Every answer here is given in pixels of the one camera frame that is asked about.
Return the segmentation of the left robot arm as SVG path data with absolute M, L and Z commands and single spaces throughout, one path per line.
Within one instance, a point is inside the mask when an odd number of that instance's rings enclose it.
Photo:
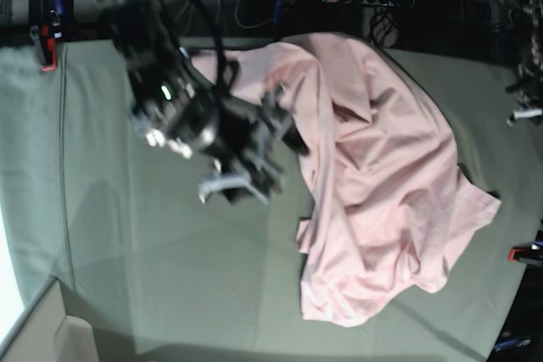
M 491 15 L 498 21 L 493 31 L 512 36 L 517 80 L 506 88 L 517 107 L 507 118 L 512 127 L 520 120 L 542 122 L 542 0 L 489 0 Z

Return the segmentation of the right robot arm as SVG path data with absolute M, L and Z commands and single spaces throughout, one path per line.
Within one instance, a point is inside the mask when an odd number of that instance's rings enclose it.
M 250 195 L 267 203 L 283 186 L 272 144 L 291 142 L 294 135 L 293 117 L 279 103 L 284 86 L 266 89 L 258 103 L 240 111 L 232 95 L 238 63 L 227 58 L 219 27 L 202 1 L 187 1 L 210 30 L 214 80 L 193 64 L 165 0 L 97 0 L 109 14 L 112 40 L 125 62 L 132 124 L 152 147 L 186 159 L 212 159 L 212 171 L 199 183 L 200 200 L 221 194 L 235 202 Z

